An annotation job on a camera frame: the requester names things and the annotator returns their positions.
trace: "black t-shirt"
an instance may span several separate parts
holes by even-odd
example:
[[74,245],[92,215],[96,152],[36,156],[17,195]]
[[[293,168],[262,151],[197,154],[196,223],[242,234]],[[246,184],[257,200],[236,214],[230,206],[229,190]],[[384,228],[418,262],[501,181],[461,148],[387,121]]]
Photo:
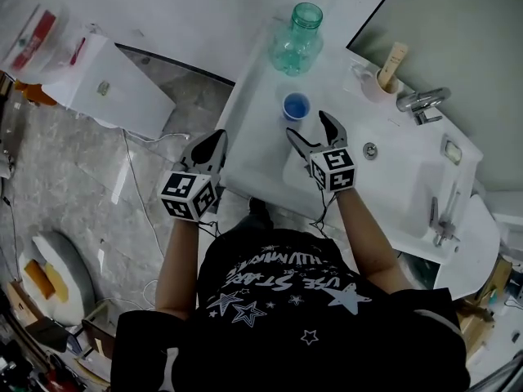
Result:
[[120,316],[123,390],[465,390],[466,348],[446,289],[387,295],[332,240],[236,231],[208,249],[187,321]]

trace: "soap dish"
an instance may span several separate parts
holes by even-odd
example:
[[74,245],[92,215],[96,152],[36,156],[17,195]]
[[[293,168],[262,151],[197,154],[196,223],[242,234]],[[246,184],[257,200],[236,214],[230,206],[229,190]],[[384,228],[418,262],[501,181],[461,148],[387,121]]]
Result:
[[452,142],[448,135],[443,135],[443,140],[441,141],[441,153],[456,166],[460,164],[463,156],[461,148]]

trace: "red label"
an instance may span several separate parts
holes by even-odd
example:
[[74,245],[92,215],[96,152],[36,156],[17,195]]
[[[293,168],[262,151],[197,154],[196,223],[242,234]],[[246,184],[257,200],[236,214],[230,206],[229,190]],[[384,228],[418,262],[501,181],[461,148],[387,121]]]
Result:
[[82,38],[82,41],[80,42],[80,45],[78,45],[78,49],[76,50],[76,52],[73,55],[73,58],[71,58],[71,61],[69,62],[71,65],[75,65],[76,64],[76,60],[78,59],[78,54],[82,50],[82,47],[83,47],[84,43],[85,43],[85,38]]
[[15,58],[11,64],[11,68],[14,70],[21,70],[33,57],[33,54],[40,48],[43,40],[49,34],[52,26],[55,24],[56,16],[49,11],[45,11],[42,19],[38,22],[37,27],[33,31],[33,36],[27,42],[24,50]]

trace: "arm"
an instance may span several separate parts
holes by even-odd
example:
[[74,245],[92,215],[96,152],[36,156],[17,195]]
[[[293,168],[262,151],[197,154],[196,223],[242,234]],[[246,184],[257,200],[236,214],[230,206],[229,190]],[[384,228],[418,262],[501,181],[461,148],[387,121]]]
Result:
[[337,204],[362,276],[387,293],[412,288],[398,265],[391,244],[356,189],[340,192]]
[[188,319],[196,307],[197,273],[198,225],[176,220],[156,287],[156,310]]

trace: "toilet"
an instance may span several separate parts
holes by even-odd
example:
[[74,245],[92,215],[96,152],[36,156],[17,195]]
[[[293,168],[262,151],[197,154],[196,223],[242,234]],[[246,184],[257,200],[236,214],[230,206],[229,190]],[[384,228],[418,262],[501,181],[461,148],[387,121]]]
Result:
[[479,194],[468,199],[456,236],[458,248],[449,262],[440,266],[434,282],[435,289],[447,287],[453,301],[477,292],[498,258],[498,224]]
[[523,191],[487,192],[485,203],[498,223],[504,246],[523,261]]

